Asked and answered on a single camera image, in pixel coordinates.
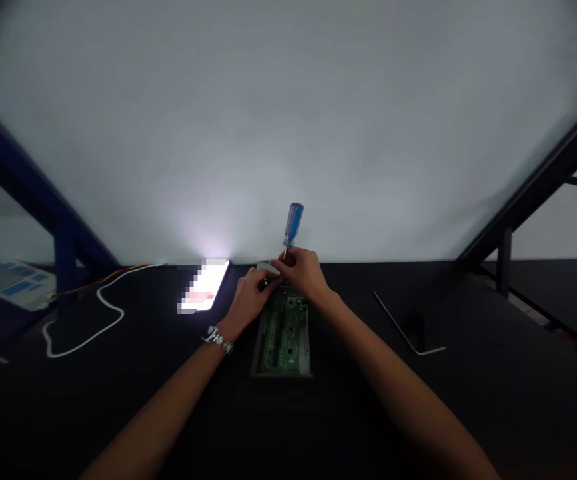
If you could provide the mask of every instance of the black table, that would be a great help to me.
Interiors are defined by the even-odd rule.
[[[495,275],[493,262],[484,268]],[[577,338],[577,259],[511,262],[510,289]]]
[[[181,281],[174,267],[128,275],[105,291],[125,318],[86,347],[47,359],[42,338],[30,339],[10,364],[0,365],[0,477],[20,471],[76,477],[225,314],[247,269],[231,267],[212,310],[195,315],[176,314]],[[331,264],[324,272],[503,475],[577,475],[577,357],[559,339],[447,263]],[[434,291],[422,313],[448,349],[415,357],[374,290],[396,317]],[[54,350],[79,344],[115,315],[94,295],[84,298],[52,326]],[[163,477],[420,473],[338,337],[317,312],[310,317],[314,379],[251,381],[252,325],[209,383]]]

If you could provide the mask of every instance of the circuit board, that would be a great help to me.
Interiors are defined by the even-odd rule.
[[[291,287],[278,287],[260,318],[252,376],[310,377],[308,304]]]

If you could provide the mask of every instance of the orange wire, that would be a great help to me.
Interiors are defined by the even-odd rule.
[[[136,269],[136,268],[139,268],[139,267],[146,267],[147,265],[150,265],[150,263],[143,263],[142,265],[134,265],[134,266],[132,266],[132,267],[126,267],[126,268],[123,268],[123,269],[116,270],[116,271],[114,271],[112,274],[108,275],[107,277],[104,277],[103,279],[96,280],[96,281],[94,281],[93,283],[90,283],[90,284],[88,284],[88,285],[84,285],[84,286],[82,286],[82,287],[79,287],[79,288],[76,288],[76,289],[73,289],[73,290],[69,290],[69,291],[62,292],[62,293],[56,293],[56,294],[52,295],[51,298],[58,298],[58,297],[61,297],[62,295],[69,295],[70,293],[75,293],[75,292],[80,291],[80,290],[82,290],[82,289],[89,288],[89,287],[92,287],[92,286],[94,286],[94,285],[97,285],[98,283],[104,283],[106,280],[110,279],[110,278],[113,277],[114,275],[117,275],[118,273],[122,273],[122,272],[128,271],[128,270],[133,270],[133,269]]]

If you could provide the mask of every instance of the screwdriver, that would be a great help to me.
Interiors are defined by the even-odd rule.
[[[289,249],[293,248],[295,243],[295,237],[297,237],[297,231],[300,228],[300,220],[302,219],[302,213],[304,212],[304,205],[301,203],[293,202],[288,208],[288,220],[287,229],[284,232],[283,245],[286,247],[284,250],[284,257],[282,262],[288,265],[287,257],[290,257]]]

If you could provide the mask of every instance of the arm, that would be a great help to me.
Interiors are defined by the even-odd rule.
[[[271,265],[335,328],[393,423],[451,477],[498,479],[480,445],[448,407],[330,290],[317,254],[297,247],[291,252],[294,267],[278,260],[272,260]]]
[[[238,280],[231,309],[217,324],[225,340],[235,342],[280,282],[275,279],[260,292],[257,286],[265,277],[276,275],[251,268],[246,277]],[[224,356],[224,350],[215,343],[201,345],[118,433],[81,479],[155,478]]]

